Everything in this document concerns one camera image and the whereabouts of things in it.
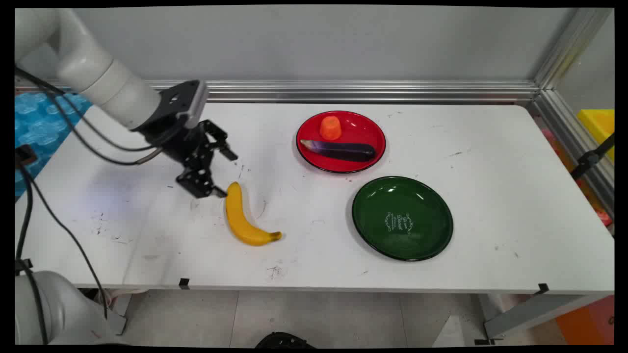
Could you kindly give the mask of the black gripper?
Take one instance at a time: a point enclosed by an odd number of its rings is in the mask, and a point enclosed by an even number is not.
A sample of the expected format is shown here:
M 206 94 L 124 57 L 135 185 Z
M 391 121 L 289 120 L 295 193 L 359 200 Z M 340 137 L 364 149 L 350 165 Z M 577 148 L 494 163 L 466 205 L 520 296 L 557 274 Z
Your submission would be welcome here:
M 164 117 L 144 123 L 133 131 L 183 165 L 184 170 L 176 182 L 189 194 L 197 199 L 211 195 L 226 198 L 227 192 L 215 185 L 211 176 L 213 150 L 218 150 L 229 161 L 236 161 L 238 155 L 227 143 L 228 134 L 218 125 L 207 119 L 187 128 L 184 117 Z

